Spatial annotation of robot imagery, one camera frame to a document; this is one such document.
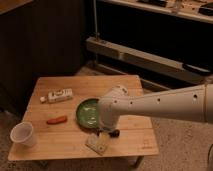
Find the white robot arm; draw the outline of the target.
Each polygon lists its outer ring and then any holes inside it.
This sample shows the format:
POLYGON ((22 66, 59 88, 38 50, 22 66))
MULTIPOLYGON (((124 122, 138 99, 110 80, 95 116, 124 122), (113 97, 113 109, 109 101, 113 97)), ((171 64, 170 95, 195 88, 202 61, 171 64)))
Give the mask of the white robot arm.
POLYGON ((122 115, 139 115, 213 124, 213 84, 130 96, 123 85, 104 94, 97 104, 98 126, 113 132, 122 115))

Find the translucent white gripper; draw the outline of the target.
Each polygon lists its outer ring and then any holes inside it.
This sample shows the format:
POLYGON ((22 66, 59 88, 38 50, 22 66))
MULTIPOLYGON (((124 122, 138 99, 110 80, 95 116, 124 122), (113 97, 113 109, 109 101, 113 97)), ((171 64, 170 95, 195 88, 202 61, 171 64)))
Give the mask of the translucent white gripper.
POLYGON ((96 146, 101 146, 102 144, 102 135, 103 135, 103 144, 108 145, 110 141, 110 135, 108 133, 114 133, 116 129, 106 127, 106 126, 100 126, 99 127, 100 131, 105 132, 105 133, 99 133, 96 135, 96 146))

